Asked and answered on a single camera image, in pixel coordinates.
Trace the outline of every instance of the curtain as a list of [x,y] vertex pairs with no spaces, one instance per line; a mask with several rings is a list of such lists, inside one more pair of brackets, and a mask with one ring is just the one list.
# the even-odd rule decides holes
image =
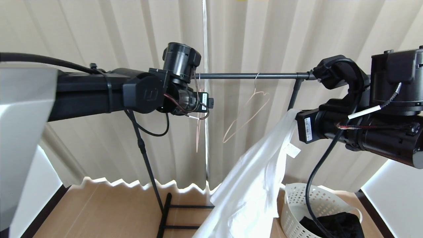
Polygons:
[[[161,68],[168,42],[181,42],[202,54],[197,72],[305,72],[325,57],[343,54],[370,73],[371,55],[422,44],[421,0],[90,0],[1,1],[0,51],[52,56],[87,66],[147,71]],[[236,160],[286,112],[293,80],[206,80],[215,98],[206,126],[170,116],[161,138],[142,133],[155,178],[215,188]],[[256,95],[245,108],[256,85]],[[327,90],[305,81],[295,108],[314,109],[347,88]],[[225,144],[269,99],[264,108]],[[136,114],[154,133],[166,126],[164,114]],[[293,144],[302,152],[288,159],[285,183],[304,182],[329,145],[320,140]],[[84,176],[149,182],[132,125],[123,112],[46,124],[40,145],[64,185]],[[316,185],[356,191],[386,161],[338,144],[315,177]]]

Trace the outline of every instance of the wooden floor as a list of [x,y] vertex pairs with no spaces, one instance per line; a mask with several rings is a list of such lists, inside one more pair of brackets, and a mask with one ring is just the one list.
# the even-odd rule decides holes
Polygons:
[[[163,204],[169,192],[173,195],[172,204],[210,205],[207,196],[196,187],[178,191],[175,184],[159,188]],[[362,227],[366,237],[382,238],[353,193],[338,192],[337,195],[363,212]],[[283,197],[281,190],[278,197],[279,213]],[[209,209],[171,208],[167,224],[199,226],[209,212]],[[156,237],[160,219],[160,208],[151,186],[143,188],[139,184],[128,185],[123,181],[110,184],[86,178],[80,186],[73,185],[68,190],[35,237]],[[195,230],[166,230],[164,237],[191,237],[194,233]],[[285,237],[279,219],[275,218],[271,238]]]

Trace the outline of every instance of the clothing rod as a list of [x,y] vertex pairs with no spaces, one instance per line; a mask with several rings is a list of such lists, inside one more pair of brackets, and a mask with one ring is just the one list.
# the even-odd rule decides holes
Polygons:
[[[202,79],[255,79],[257,73],[203,73],[195,74]],[[259,73],[257,79],[304,79],[316,80],[313,74],[305,73]]]

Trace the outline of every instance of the clothes rack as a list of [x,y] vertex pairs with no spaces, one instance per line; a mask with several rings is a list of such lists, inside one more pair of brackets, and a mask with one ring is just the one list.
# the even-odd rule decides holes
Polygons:
[[[294,88],[292,90],[291,99],[289,101],[288,110],[294,107],[294,103],[297,99],[298,91],[301,87],[301,84],[304,80],[315,80],[316,78],[310,73],[260,73],[258,76],[256,73],[203,73],[201,74],[202,79],[295,79]],[[147,167],[148,175],[150,177],[151,184],[154,189],[157,201],[162,212],[162,219],[160,220],[159,230],[157,232],[157,238],[162,238],[165,229],[187,229],[195,230],[198,229],[198,226],[170,226],[166,224],[168,219],[169,210],[171,208],[195,208],[195,209],[213,209],[214,206],[199,206],[199,205],[173,205],[172,194],[168,193],[166,196],[165,204],[163,205],[160,198],[160,194],[157,189],[157,185],[154,179],[153,171],[150,166],[150,162],[147,157],[144,157],[144,162]]]

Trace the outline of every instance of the white wall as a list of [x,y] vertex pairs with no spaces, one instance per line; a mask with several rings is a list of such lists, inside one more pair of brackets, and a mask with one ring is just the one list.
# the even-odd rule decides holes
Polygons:
[[10,238],[21,237],[34,218],[62,185],[40,146],[34,155],[18,208],[10,226]]
[[395,237],[423,237],[423,170],[389,160],[362,190]]

